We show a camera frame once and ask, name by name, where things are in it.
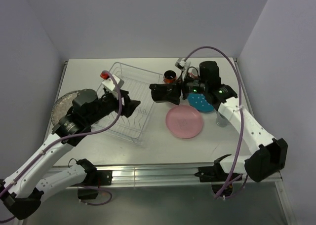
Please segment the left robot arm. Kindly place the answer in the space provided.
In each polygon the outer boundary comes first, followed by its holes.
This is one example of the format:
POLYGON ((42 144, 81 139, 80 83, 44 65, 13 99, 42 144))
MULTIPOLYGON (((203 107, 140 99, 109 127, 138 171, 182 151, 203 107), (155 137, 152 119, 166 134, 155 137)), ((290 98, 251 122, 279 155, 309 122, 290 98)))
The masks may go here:
POLYGON ((15 173, 0 182, 0 199, 17 219, 32 215, 42 202, 72 185, 91 185, 97 177, 96 167, 87 159, 78 160, 66 170, 45 178, 46 172, 87 135, 91 126, 112 112, 130 117, 140 101, 130 99, 128 91, 119 96, 105 91, 101 97, 93 89, 74 91, 61 97, 54 105, 53 116, 70 104, 66 115, 54 126, 42 146, 15 173))

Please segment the black mug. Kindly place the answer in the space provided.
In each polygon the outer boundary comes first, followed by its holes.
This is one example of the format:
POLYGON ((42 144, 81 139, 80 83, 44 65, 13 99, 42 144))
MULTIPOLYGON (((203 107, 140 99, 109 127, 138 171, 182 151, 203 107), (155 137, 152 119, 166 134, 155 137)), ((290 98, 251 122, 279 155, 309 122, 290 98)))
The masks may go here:
POLYGON ((151 97, 154 102, 172 102, 176 95, 168 84, 151 84, 151 97))

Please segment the blue polka dot plate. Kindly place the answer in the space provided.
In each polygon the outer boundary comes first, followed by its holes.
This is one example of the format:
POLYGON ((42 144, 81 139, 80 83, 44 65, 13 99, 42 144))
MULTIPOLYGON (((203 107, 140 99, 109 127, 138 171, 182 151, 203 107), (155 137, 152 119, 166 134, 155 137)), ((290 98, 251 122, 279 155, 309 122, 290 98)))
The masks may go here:
POLYGON ((190 106, 202 113, 210 113, 214 111, 214 107, 208 103, 203 94, 190 93, 187 97, 190 106))

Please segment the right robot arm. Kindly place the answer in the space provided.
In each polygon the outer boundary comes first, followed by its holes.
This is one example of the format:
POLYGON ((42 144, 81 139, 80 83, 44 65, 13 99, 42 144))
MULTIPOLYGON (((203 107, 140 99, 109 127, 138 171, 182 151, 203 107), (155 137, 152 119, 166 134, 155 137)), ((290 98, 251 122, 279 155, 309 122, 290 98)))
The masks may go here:
POLYGON ((179 80, 172 83, 150 84, 154 102, 170 102, 176 105, 187 99, 190 94, 202 94, 215 111, 239 132, 237 146, 245 142, 250 155, 227 154, 214 161, 214 176, 225 180, 232 174, 248 175, 253 181, 260 182, 285 167, 288 144, 276 139, 241 105, 241 94, 223 84, 219 66, 215 61, 203 61, 198 68, 197 78, 188 74, 190 66, 181 61, 177 64, 182 71, 179 80))

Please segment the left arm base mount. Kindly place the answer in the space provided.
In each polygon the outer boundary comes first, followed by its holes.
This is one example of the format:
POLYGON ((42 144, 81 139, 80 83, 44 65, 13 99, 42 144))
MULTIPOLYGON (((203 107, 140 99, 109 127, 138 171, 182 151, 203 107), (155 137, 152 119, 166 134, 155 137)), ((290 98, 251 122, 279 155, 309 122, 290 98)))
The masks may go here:
MULTIPOLYGON (((78 186, 97 187, 109 186, 112 183, 112 170, 96 170, 89 173, 87 178, 78 186)), ((77 190, 77 196, 80 200, 94 200, 97 198, 99 192, 97 189, 80 187, 77 190)))

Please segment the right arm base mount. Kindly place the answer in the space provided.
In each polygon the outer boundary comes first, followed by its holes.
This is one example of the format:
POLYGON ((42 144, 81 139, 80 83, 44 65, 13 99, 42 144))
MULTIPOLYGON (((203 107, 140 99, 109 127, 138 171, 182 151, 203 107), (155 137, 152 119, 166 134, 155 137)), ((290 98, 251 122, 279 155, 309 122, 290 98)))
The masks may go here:
POLYGON ((201 183, 211 183, 212 191, 216 194, 224 184, 213 184, 217 182, 224 182, 227 179, 228 174, 225 173, 219 166, 206 166, 199 167, 198 171, 194 174, 199 178, 201 183))

